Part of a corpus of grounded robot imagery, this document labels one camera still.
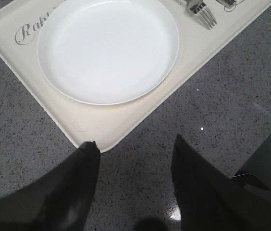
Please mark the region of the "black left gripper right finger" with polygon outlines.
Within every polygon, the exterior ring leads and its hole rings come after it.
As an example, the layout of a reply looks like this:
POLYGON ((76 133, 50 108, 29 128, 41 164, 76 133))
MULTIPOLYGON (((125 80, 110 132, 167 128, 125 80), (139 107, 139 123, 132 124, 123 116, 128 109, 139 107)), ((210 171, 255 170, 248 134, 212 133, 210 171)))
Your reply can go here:
POLYGON ((271 231, 271 202, 228 179, 180 134, 171 172, 183 231, 271 231))

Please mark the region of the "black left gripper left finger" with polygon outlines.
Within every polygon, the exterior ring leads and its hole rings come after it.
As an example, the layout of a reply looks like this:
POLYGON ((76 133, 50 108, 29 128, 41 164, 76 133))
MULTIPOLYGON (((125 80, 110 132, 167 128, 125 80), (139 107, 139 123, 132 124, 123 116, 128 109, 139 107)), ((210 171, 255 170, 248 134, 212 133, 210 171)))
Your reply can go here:
POLYGON ((95 142, 84 142, 49 173, 0 199, 0 231, 82 231, 100 165, 95 142))

